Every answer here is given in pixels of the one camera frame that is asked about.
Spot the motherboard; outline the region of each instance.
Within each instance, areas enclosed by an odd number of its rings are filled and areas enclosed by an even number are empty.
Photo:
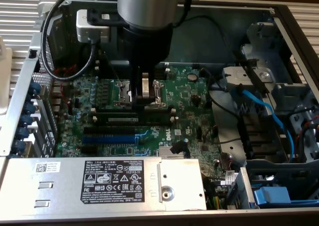
[[[61,88],[66,98],[59,114],[56,157],[160,156],[187,143],[206,176],[222,176],[217,126],[206,79],[190,66],[166,68],[155,80],[155,102],[132,110],[129,80],[87,74]]]

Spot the power supply label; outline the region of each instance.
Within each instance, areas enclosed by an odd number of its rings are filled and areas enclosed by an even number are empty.
[[[81,201],[85,204],[145,202],[143,160],[85,161]]]

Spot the green motherboard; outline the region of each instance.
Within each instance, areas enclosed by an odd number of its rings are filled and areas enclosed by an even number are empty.
[[[65,97],[70,99],[59,114],[56,157],[164,157],[161,147],[171,148],[184,141],[190,157],[199,159],[204,175],[224,175],[223,165],[216,164],[221,162],[220,145],[213,131],[216,126],[212,107],[206,99],[206,79],[188,66],[170,66],[166,71],[166,80],[154,82],[156,101],[146,107],[145,114],[130,113],[128,80],[87,74],[64,88]],[[104,128],[113,133],[104,135]],[[123,137],[128,137],[122,134],[126,130],[133,132],[135,142],[122,142]],[[112,142],[101,143],[99,137]]]

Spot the white surface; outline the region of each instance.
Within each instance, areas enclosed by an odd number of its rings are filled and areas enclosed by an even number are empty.
[[[9,105],[11,65],[12,49],[5,47],[0,36],[0,115],[6,113]]]

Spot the warning label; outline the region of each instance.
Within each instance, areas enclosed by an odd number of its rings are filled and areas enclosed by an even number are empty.
[[[85,204],[145,202],[142,160],[85,161],[81,201]]]

